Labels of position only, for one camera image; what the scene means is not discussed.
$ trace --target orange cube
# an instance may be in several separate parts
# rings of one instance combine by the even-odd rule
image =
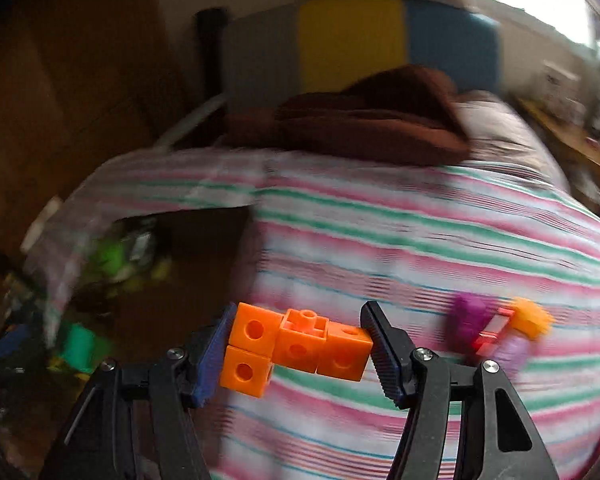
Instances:
[[[272,310],[240,303],[229,336],[229,345],[271,358],[282,317],[282,314]]]
[[[371,354],[373,341],[363,328],[329,321],[327,341],[318,361],[317,373],[359,381]]]
[[[547,334],[551,329],[554,318],[533,301],[514,298],[509,306],[513,309],[514,314],[507,328],[522,332],[531,341],[541,335]]]
[[[313,374],[327,341],[329,320],[313,310],[286,311],[271,360],[277,364]]]
[[[228,346],[224,354],[220,386],[252,397],[261,397],[269,384],[272,371],[271,359]]]

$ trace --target striped bedsheet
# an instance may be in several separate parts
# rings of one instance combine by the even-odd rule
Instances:
[[[377,300],[416,345],[444,355],[457,291],[547,309],[551,334],[516,387],[561,478],[600,437],[600,220],[538,173],[507,164],[395,168],[271,151],[135,152],[109,161],[67,200],[30,252],[46,276],[46,329],[59,318],[90,242],[116,219],[251,204],[264,234],[255,304],[312,308],[355,324]],[[386,477],[406,414],[371,362],[360,383],[278,367],[263,399],[211,406],[222,431],[217,478]],[[451,478],[452,405],[440,478]]]

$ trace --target interlocking cube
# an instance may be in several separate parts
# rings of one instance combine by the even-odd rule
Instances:
[[[229,345],[271,358],[282,318],[282,314],[272,310],[239,303]]]
[[[327,341],[329,320],[313,310],[286,311],[271,361],[313,374]]]
[[[220,386],[253,397],[261,397],[269,384],[271,359],[228,346],[220,374]]]
[[[513,309],[514,314],[507,328],[522,332],[531,341],[547,334],[554,322],[551,314],[531,300],[514,298],[509,307]]]
[[[359,381],[373,345],[364,329],[330,320],[316,371],[320,375]]]

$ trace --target screw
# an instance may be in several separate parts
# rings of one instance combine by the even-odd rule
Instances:
[[[103,362],[100,363],[100,370],[103,372],[110,372],[116,367],[116,362],[113,359],[104,359]]]
[[[492,361],[491,359],[488,359],[482,363],[482,368],[487,370],[488,373],[494,374],[498,370],[500,370],[500,365],[496,361]]]
[[[416,357],[421,361],[430,361],[433,357],[433,352],[428,348],[416,348]]]
[[[172,361],[177,361],[178,359],[182,359],[184,357],[184,350],[182,348],[169,348],[167,350],[167,357]]]

